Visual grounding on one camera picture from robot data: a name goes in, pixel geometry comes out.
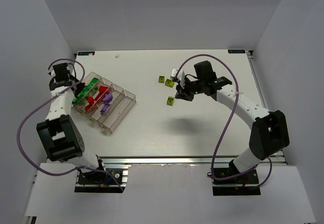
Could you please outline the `long green lego brick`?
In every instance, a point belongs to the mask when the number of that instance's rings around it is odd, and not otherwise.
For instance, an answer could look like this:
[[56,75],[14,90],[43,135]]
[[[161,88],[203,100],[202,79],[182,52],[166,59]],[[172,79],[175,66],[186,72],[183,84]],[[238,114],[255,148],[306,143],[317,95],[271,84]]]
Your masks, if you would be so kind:
[[90,90],[90,86],[85,86],[83,90],[76,96],[76,100],[79,101],[80,99],[82,99]]

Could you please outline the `lime lego brick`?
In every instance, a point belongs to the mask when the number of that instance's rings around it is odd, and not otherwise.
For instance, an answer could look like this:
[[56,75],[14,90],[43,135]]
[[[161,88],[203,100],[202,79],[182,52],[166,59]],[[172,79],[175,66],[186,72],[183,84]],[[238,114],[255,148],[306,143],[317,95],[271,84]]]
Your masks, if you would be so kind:
[[174,82],[171,79],[166,79],[165,86],[173,87],[174,86]]
[[159,76],[158,77],[158,82],[159,83],[164,83],[165,82],[165,77],[164,76]]
[[174,100],[175,100],[174,97],[169,96],[168,99],[167,99],[166,104],[169,105],[169,106],[172,106],[174,104]]

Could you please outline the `green lego from plate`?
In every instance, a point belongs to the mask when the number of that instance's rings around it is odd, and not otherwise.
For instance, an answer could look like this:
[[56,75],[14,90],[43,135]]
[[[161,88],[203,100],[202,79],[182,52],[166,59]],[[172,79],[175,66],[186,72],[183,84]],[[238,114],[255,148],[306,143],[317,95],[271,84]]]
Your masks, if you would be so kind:
[[99,79],[94,77],[94,78],[91,80],[91,82],[88,84],[88,86],[89,86],[90,88],[92,88],[93,86],[96,85],[96,83],[97,83],[98,81],[99,81]]

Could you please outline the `red lego piece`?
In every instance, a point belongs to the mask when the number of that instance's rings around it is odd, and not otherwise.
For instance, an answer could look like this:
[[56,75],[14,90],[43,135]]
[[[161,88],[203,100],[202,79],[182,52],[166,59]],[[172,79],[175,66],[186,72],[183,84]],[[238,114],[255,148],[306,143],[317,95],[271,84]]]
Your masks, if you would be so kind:
[[90,104],[93,104],[93,103],[94,103],[94,99],[93,99],[93,97],[88,97],[88,102],[89,102]]

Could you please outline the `small red lego brick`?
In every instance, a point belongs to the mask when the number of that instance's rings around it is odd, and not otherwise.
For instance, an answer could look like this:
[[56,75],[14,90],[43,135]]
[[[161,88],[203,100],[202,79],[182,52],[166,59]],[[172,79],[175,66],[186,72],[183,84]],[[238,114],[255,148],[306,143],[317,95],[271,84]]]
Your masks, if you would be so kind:
[[92,111],[96,111],[97,110],[97,105],[95,103],[93,104],[88,104],[85,106],[85,111],[86,112],[92,112]]

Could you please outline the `red rectangular lego brick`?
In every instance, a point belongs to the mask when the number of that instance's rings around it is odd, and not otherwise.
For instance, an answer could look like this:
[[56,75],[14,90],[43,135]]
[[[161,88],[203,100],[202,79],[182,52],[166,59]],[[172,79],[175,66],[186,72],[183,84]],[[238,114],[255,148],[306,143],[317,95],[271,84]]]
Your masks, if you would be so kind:
[[108,86],[100,86],[98,89],[98,95],[94,98],[95,101],[99,100],[105,93],[110,93]]

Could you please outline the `purple plate green lego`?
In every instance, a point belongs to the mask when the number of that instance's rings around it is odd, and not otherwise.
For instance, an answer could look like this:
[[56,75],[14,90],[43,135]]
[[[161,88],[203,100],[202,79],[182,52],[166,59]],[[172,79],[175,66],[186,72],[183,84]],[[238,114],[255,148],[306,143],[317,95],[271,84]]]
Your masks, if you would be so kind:
[[104,103],[110,103],[113,99],[112,93],[106,94],[105,97],[103,98]]
[[100,110],[100,114],[104,114],[110,108],[109,103],[104,103],[103,107]]

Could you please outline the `green square lego brick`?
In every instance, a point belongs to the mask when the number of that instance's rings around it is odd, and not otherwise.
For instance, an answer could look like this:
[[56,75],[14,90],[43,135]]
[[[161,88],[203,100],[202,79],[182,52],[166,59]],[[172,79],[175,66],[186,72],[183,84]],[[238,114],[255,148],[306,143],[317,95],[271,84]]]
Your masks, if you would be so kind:
[[89,94],[92,96],[92,95],[94,95],[97,91],[98,91],[98,88],[97,88],[97,87],[93,87],[93,88],[90,90]]

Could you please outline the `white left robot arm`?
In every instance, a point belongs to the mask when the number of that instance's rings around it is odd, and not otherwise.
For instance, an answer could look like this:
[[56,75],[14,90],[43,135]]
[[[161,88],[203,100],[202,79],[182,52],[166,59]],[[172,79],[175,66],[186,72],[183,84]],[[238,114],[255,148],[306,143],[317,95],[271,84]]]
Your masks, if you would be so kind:
[[81,91],[81,84],[70,87],[78,80],[71,74],[67,63],[54,65],[50,75],[50,109],[45,120],[36,126],[47,157],[53,162],[84,167],[82,173],[103,170],[102,160],[86,150],[83,137],[70,116],[72,101],[75,93]]

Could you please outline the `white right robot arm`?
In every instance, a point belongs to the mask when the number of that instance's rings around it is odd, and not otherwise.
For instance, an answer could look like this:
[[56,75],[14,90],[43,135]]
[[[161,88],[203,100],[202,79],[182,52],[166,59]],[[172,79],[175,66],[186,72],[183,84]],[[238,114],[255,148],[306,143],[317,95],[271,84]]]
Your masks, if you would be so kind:
[[184,70],[172,70],[171,80],[177,83],[175,98],[191,102],[195,95],[205,94],[230,109],[230,116],[237,115],[251,130],[248,148],[229,163],[229,176],[214,175],[215,180],[224,181],[245,175],[290,144],[286,117],[281,111],[270,111],[251,101],[239,92],[231,80],[217,77],[209,61],[195,64],[194,69],[196,75],[193,81],[188,79]]

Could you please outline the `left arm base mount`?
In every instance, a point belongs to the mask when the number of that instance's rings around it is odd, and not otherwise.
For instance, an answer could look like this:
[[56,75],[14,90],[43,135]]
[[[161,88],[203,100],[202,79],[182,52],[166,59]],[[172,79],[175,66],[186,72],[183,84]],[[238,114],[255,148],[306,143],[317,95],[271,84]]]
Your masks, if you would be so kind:
[[78,171],[74,192],[75,193],[123,193],[128,179],[129,166],[106,166],[110,174],[95,173],[94,176],[85,176]]

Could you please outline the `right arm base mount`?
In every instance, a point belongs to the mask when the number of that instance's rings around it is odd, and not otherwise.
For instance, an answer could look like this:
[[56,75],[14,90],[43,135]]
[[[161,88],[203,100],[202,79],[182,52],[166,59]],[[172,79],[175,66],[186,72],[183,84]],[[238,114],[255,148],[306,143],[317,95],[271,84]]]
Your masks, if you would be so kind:
[[256,170],[229,180],[212,179],[213,196],[259,196],[261,195]]

